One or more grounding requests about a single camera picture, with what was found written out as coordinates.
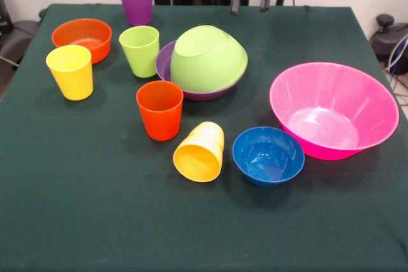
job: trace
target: lime green bowl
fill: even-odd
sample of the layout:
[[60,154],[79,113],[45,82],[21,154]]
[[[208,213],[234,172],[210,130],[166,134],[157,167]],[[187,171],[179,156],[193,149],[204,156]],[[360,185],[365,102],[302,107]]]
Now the lime green bowl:
[[237,81],[248,55],[228,33],[201,25],[182,34],[171,57],[171,80],[183,90],[213,92]]

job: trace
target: plastic bowl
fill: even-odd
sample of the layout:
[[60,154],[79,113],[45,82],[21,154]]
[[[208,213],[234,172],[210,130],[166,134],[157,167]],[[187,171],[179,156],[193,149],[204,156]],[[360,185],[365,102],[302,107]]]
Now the plastic bowl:
[[[172,41],[171,43],[168,43],[166,46],[164,46],[160,50],[159,55],[156,58],[155,65],[156,65],[157,75],[159,76],[160,79],[164,81],[171,81],[170,62],[171,62],[171,55],[173,54],[175,44],[176,44],[176,41]],[[214,92],[189,92],[187,90],[183,90],[184,97],[186,99],[195,100],[195,101],[207,101],[207,100],[216,99],[218,97],[225,95],[227,92],[233,89],[238,84],[238,82],[241,80],[242,75],[240,76],[239,79],[235,80],[233,84],[226,87],[225,89],[216,90]]]
[[232,152],[240,171],[260,187],[274,187],[291,180],[305,163],[299,143],[274,127],[246,130],[236,138]]
[[329,161],[382,143],[399,120],[397,103],[383,84],[333,63],[285,70],[272,83],[270,104],[305,154]]
[[213,92],[234,84],[248,64],[245,49],[228,33],[201,25],[182,34],[171,58],[171,80],[190,92]]
[[81,18],[60,25],[52,33],[56,47],[80,45],[91,51],[92,63],[98,63],[108,56],[112,30],[106,22],[98,19]]

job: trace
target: cup rim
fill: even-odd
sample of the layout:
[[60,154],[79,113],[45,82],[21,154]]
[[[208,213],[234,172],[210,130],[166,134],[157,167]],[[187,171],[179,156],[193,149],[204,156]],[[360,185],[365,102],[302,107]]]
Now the cup rim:
[[[86,50],[86,52],[87,52],[88,57],[87,57],[86,62],[85,62],[83,65],[81,65],[81,66],[78,67],[78,68],[70,69],[70,70],[58,69],[58,68],[55,68],[55,67],[51,67],[51,65],[50,65],[50,63],[49,63],[49,60],[50,60],[50,56],[52,56],[54,53],[60,52],[61,49],[77,49],[77,48],[82,49],[82,50]],[[89,51],[88,48],[86,48],[86,47],[84,47],[84,46],[80,46],[80,45],[64,45],[64,46],[57,47],[57,48],[53,49],[53,50],[47,55],[47,58],[45,59],[45,62],[47,63],[47,66],[48,66],[51,70],[58,71],[58,72],[60,72],[60,73],[72,73],[73,71],[78,71],[78,70],[80,70],[80,69],[86,67],[86,65],[88,65],[88,64],[91,62],[91,60],[92,60],[92,54],[91,54],[91,51]]]
[[[221,163],[219,162],[219,160],[215,157],[214,153],[211,152],[211,150],[209,150],[208,148],[205,148],[205,147],[203,147],[203,146],[201,146],[201,145],[196,145],[196,144],[181,145],[181,144],[176,148],[176,150],[175,150],[174,153],[173,153],[173,164],[174,164],[175,168],[177,169],[178,173],[180,173],[182,176],[184,176],[184,177],[187,178],[188,180],[193,181],[193,182],[197,182],[197,183],[208,183],[208,182],[212,182],[212,181],[214,181],[216,178],[218,178],[218,176],[221,174],[222,162],[221,162]],[[199,180],[196,180],[195,178],[193,178],[193,177],[191,177],[191,176],[187,176],[184,171],[183,171],[183,172],[180,171],[179,167],[177,167],[176,155],[179,153],[179,151],[180,151],[181,149],[183,149],[183,148],[185,148],[185,147],[198,147],[198,148],[200,148],[200,149],[202,149],[202,150],[205,150],[205,151],[209,152],[209,153],[214,157],[214,159],[217,161],[218,167],[217,167],[217,171],[214,171],[215,176],[214,176],[213,178],[211,178],[211,180],[199,181]]]
[[[123,35],[123,34],[125,34],[126,32],[131,32],[132,30],[135,30],[135,28],[140,29],[140,28],[142,28],[142,27],[144,27],[144,28],[149,28],[150,30],[153,30],[153,31],[155,32],[156,36],[155,36],[155,38],[154,38],[150,43],[147,43],[147,44],[145,44],[145,45],[143,45],[143,46],[131,46],[131,45],[128,45],[128,44],[125,44],[125,43],[122,42],[122,35]],[[126,29],[125,31],[123,31],[123,32],[120,34],[120,36],[119,36],[119,43],[120,43],[122,46],[126,47],[126,48],[134,48],[134,49],[145,48],[145,47],[148,47],[148,46],[153,45],[153,44],[159,39],[159,35],[160,35],[159,30],[157,30],[155,27],[152,27],[152,26],[150,26],[150,25],[136,25],[136,26],[134,26],[134,27],[130,27],[130,28]]]
[[[150,108],[146,108],[144,105],[142,105],[142,104],[140,103],[139,98],[138,98],[139,93],[140,93],[140,90],[141,90],[142,88],[146,87],[146,86],[151,85],[152,83],[158,83],[158,82],[160,82],[160,83],[163,83],[163,82],[164,82],[164,83],[169,83],[169,84],[171,84],[171,86],[172,86],[173,88],[176,88],[176,89],[181,93],[181,99],[180,99],[180,101],[179,101],[175,106],[173,106],[172,108],[168,108],[168,109],[163,110],[163,111],[155,111],[155,110],[151,110]],[[149,112],[151,112],[151,113],[162,113],[162,112],[165,112],[165,111],[175,110],[176,108],[178,108],[178,107],[183,103],[183,99],[184,99],[183,90],[182,90],[177,84],[175,84],[175,83],[173,83],[173,82],[169,82],[169,81],[164,81],[164,80],[156,80],[156,81],[151,81],[151,82],[148,82],[148,83],[146,83],[146,84],[143,84],[143,85],[138,89],[138,91],[137,91],[137,93],[136,93],[136,102],[138,103],[138,106],[139,106],[141,109],[143,109],[143,110],[145,110],[145,111],[149,111]]]

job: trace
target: pink bowl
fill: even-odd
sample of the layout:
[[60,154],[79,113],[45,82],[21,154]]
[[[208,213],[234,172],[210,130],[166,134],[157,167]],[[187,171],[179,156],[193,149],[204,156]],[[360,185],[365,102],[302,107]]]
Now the pink bowl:
[[305,154],[328,161],[379,145],[394,133],[400,117],[385,86],[340,64],[293,66],[273,81],[269,98]]

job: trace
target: green cup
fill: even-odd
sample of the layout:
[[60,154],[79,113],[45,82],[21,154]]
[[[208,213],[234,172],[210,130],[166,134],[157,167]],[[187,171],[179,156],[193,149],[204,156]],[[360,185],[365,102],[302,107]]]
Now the green cup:
[[154,61],[159,53],[159,31],[148,25],[129,28],[119,36],[119,43],[135,76],[156,74]]

